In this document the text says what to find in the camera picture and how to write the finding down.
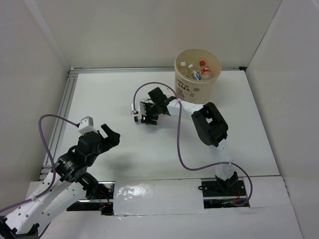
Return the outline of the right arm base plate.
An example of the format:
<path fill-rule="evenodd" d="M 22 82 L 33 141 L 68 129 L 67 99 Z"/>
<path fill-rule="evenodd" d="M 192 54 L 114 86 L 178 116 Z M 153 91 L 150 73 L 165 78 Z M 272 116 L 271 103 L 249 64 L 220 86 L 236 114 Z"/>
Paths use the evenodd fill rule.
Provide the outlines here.
<path fill-rule="evenodd" d="M 216 180 L 204 180 L 198 186 L 202 192 L 205 209 L 248 207 L 247 193 L 243 180 L 239 180 L 228 191 L 218 187 Z"/>

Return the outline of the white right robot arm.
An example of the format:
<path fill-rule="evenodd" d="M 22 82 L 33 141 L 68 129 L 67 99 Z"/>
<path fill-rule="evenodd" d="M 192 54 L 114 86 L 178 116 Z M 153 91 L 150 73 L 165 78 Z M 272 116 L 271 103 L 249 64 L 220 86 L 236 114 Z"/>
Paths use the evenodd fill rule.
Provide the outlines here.
<path fill-rule="evenodd" d="M 183 101 L 176 96 L 166 96 L 157 87 L 148 92 L 149 99 L 140 101 L 137 105 L 132 103 L 134 120 L 142 124 L 156 125 L 159 115 L 177 116 L 177 155 L 183 168 L 188 171 L 199 171 L 209 167 L 216 167 L 216 188 L 224 196 L 229 196 L 238 182 L 238 174 L 234 170 L 234 164 L 227 150 L 228 124 L 216 105 L 212 102 L 195 104 Z M 193 122 L 196 133 L 205 145 L 213 146 L 216 155 L 220 156 L 221 162 L 212 163 L 198 168 L 187 167 L 181 157 L 180 151 L 180 125 L 181 119 Z"/>

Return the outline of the clear bottle red label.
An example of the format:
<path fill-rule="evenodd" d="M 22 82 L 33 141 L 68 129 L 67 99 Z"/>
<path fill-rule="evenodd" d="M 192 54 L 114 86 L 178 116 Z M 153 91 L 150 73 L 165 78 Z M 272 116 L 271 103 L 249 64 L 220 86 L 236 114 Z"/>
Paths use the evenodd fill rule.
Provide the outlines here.
<path fill-rule="evenodd" d="M 206 64 L 205 61 L 201 60 L 199 62 L 199 65 L 201 67 L 201 79 L 202 80 L 210 80 L 213 78 L 213 73 L 211 71 L 211 68 Z"/>

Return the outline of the clear bottle blue white label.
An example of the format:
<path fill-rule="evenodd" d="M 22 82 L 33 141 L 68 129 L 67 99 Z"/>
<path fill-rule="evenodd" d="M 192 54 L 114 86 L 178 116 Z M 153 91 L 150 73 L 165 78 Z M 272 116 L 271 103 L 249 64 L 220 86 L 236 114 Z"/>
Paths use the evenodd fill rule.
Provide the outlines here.
<path fill-rule="evenodd" d="M 189 68 L 189 78 L 195 80 L 195 81 L 201 81 L 201 73 L 199 70 L 197 70 L 193 64 L 188 65 Z"/>

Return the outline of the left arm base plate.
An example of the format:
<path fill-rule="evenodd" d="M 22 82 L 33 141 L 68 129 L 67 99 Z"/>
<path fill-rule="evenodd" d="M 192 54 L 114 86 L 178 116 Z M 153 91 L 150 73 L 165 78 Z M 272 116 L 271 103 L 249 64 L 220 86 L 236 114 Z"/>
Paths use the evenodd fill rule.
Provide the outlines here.
<path fill-rule="evenodd" d="M 99 182 L 99 191 L 91 199 L 81 199 L 67 208 L 68 212 L 99 212 L 103 216 L 113 216 L 115 182 Z"/>

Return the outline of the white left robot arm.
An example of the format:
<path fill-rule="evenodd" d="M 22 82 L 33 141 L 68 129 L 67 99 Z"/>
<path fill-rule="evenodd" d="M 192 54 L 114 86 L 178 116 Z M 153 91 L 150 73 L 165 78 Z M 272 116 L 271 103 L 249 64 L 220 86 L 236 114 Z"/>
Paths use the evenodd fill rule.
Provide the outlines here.
<path fill-rule="evenodd" d="M 5 239 L 38 239 L 47 226 L 72 204 L 86 199 L 110 200 L 112 191 L 87 172 L 96 158 L 120 143 L 120 134 L 106 124 L 103 137 L 93 127 L 86 129 L 75 146 L 60 156 L 42 184 L 8 215 L 0 218 Z"/>

